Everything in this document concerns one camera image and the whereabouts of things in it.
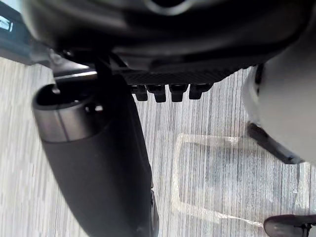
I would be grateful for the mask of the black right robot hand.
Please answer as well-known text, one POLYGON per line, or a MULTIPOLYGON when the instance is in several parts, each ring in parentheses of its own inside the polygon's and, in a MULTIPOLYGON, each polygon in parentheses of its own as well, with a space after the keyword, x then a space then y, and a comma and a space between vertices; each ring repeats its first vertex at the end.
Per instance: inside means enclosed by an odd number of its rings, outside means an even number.
POLYGON ((313 0, 26 0, 58 92, 32 102, 58 186, 92 237, 158 233, 152 170, 133 95, 199 99, 251 68, 247 132, 284 164, 312 158, 313 0))

